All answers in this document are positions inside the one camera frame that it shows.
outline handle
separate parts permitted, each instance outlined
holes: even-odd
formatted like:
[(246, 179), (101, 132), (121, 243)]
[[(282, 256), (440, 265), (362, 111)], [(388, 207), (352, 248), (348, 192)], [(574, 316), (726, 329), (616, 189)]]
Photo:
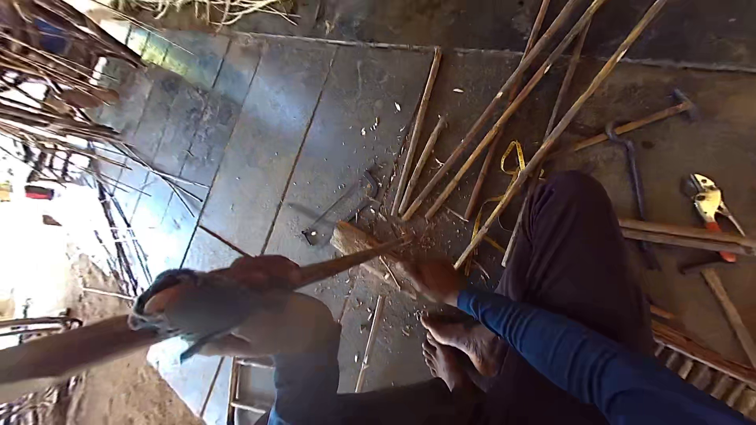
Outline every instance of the handle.
[[(719, 223), (717, 223), (716, 221), (706, 222), (706, 228), (710, 231), (716, 231), (716, 232), (722, 233), (722, 228), (719, 227)], [(735, 254), (728, 253), (727, 251), (720, 251), (719, 255), (726, 262), (735, 262), (738, 259), (738, 257)]]

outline blue long-sleeve shirt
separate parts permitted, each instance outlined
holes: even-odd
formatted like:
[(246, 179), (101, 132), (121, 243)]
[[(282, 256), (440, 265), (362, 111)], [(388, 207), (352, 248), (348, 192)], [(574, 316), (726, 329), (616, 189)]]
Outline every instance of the blue long-sleeve shirt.
[(475, 289), (460, 291), (457, 307), (612, 424), (750, 423), (654, 359), (564, 316)]

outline yellow measuring tape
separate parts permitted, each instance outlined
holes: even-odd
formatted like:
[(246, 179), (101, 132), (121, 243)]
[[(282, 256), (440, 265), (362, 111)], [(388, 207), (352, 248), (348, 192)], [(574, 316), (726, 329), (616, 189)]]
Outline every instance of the yellow measuring tape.
[[(507, 160), (507, 157), (512, 153), (512, 150), (516, 150), (516, 152), (517, 152), (517, 168), (515, 168), (512, 171), (507, 171), (504, 168), (504, 161)], [(507, 194), (507, 192), (509, 192), (510, 189), (512, 188), (512, 185), (514, 184), (515, 180), (517, 179), (517, 176), (519, 175), (519, 173), (523, 169), (525, 169), (525, 156), (522, 154), (522, 145), (517, 140), (511, 141), (510, 145), (507, 146), (507, 150), (505, 150), (504, 151), (504, 155), (501, 156), (501, 163), (500, 163), (499, 167), (501, 168), (501, 171), (505, 172), (506, 174), (511, 175), (512, 179), (510, 180), (510, 183), (507, 186), (507, 189), (504, 191), (503, 195), (500, 195), (500, 196), (497, 196), (497, 197), (488, 198), (487, 200), (483, 201), (483, 204), (480, 206), (480, 211), (478, 212), (478, 216), (475, 219), (475, 225), (472, 227), (472, 235), (473, 235), (472, 238), (473, 239), (475, 238), (475, 236), (478, 234), (478, 231), (480, 230), (480, 221), (481, 221), (481, 218), (483, 217), (483, 207), (485, 206), (485, 204), (489, 203), (489, 202), (496, 202), (496, 203), (498, 203), (499, 201), (501, 201), (501, 199), (504, 198), (504, 196)], [(504, 253), (504, 251), (506, 251), (501, 245), (497, 244), (495, 240), (491, 239), (488, 236), (484, 236), (483, 240), (485, 240), (486, 242), (488, 242), (489, 244), (491, 244), (497, 250), (501, 251), (501, 253)]]

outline person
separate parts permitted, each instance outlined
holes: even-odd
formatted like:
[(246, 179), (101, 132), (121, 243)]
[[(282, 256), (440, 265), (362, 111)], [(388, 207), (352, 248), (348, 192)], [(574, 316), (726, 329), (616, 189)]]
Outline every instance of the person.
[[(432, 380), (337, 395), (340, 326), (321, 302), (285, 290), (274, 291), (280, 308), (251, 315), (201, 352), (272, 355), (271, 424), (748, 423), (651, 356), (649, 307), (598, 181), (555, 173), (528, 200), (522, 224), (493, 293), (467, 285), (445, 260), (405, 265), (422, 294), (467, 314), (423, 316)], [(297, 270), (263, 256), (218, 273), (270, 287)]]

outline wrist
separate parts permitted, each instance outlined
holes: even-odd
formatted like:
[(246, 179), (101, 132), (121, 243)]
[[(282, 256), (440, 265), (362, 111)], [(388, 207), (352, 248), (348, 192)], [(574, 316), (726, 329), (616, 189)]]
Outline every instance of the wrist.
[(446, 296), (444, 297), (444, 303), (452, 307), (456, 307), (457, 298), (459, 298), (459, 296), (460, 296), (459, 290), (451, 291), (450, 293), (446, 294)]

